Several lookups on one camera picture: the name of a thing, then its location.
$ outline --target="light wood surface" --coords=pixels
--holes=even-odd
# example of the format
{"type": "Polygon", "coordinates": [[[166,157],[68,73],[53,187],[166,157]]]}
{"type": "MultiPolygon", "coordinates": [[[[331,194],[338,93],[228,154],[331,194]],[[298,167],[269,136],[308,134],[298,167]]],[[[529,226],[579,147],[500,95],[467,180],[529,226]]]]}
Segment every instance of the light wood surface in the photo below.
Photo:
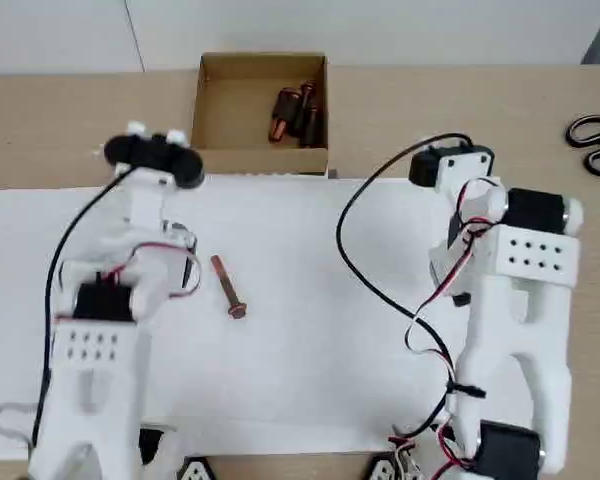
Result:
{"type": "MultiPolygon", "coordinates": [[[[401,148],[445,131],[496,153],[507,185],[579,198],[585,206],[570,363],[570,451],[556,478],[600,479],[600,178],[563,142],[566,124],[600,113],[596,67],[330,67],[330,167],[366,176],[401,148]]],[[[129,119],[189,131],[195,72],[0,77],[0,188],[98,185],[93,151],[129,119]]],[[[392,175],[406,175],[407,165],[392,175]]],[[[214,458],[222,479],[360,478],[364,454],[214,458]]],[[[11,480],[22,463],[0,463],[11,480]]]]}

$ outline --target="screw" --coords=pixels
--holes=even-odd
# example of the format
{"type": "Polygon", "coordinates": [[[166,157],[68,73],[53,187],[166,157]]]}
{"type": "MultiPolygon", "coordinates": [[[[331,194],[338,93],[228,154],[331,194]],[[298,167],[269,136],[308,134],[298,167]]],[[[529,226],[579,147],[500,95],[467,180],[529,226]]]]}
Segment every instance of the screw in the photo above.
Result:
{"type": "Polygon", "coordinates": [[[218,255],[214,255],[211,257],[211,263],[220,279],[220,285],[222,285],[224,294],[227,296],[227,300],[229,300],[229,315],[235,319],[244,317],[247,314],[247,304],[238,300],[238,295],[236,295],[236,291],[233,289],[222,260],[220,260],[218,255]]]}

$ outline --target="white wall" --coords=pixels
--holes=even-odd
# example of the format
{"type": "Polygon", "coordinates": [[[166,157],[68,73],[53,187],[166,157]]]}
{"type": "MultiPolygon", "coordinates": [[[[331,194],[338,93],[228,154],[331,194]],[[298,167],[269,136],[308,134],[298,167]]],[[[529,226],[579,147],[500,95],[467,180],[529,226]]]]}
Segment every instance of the white wall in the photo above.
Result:
{"type": "MultiPolygon", "coordinates": [[[[335,64],[579,63],[600,0],[128,0],[147,69],[213,50],[335,64]]],[[[0,73],[139,71],[124,0],[0,0],[0,73]]]]}
{"type": "Polygon", "coordinates": [[[122,0],[0,0],[0,73],[140,70],[122,0]]]}
{"type": "Polygon", "coordinates": [[[130,7],[149,68],[191,67],[213,50],[320,50],[335,64],[580,63],[600,27],[600,0],[130,0],[130,7]]]}

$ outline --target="cable tie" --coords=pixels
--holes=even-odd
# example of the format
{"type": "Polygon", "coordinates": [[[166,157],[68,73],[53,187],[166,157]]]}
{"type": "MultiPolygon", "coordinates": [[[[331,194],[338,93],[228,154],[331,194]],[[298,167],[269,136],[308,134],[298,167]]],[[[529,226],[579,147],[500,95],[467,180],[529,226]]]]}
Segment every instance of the cable tie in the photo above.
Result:
{"type": "Polygon", "coordinates": [[[473,385],[462,385],[461,383],[449,381],[447,384],[447,393],[461,392],[473,398],[486,398],[487,392],[473,385]]]}

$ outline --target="white paper sheet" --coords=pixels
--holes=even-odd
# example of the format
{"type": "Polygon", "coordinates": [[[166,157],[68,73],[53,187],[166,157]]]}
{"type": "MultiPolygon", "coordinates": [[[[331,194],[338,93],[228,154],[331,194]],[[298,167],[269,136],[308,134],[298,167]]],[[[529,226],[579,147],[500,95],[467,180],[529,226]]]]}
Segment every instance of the white paper sheet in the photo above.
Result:
{"type": "MultiPolygon", "coordinates": [[[[392,423],[406,428],[428,414],[444,389],[444,367],[406,351],[407,319],[338,255],[335,225],[359,185],[210,176],[169,200],[167,217],[198,235],[203,280],[193,297],[163,305],[151,320],[146,421],[178,427],[192,452],[271,454],[384,450],[392,423]],[[248,303],[243,320],[227,316],[213,254],[248,303]]],[[[0,191],[0,403],[37,400],[48,263],[96,191],[0,191]]],[[[110,207],[85,218],[68,256],[88,244],[110,207]]],[[[433,192],[381,180],[352,209],[344,242],[375,284],[415,309],[433,287],[427,252],[443,238],[446,215],[433,192]]],[[[426,315],[454,356],[467,315],[449,299],[426,315]]],[[[428,340],[416,334],[415,342],[428,340]]],[[[514,364],[485,387],[487,416],[528,423],[530,400],[514,364]],[[514,408],[519,402],[524,408],[514,408]]],[[[31,418],[8,420],[31,426],[31,418]]],[[[0,438],[0,458],[23,454],[0,438]]]]}

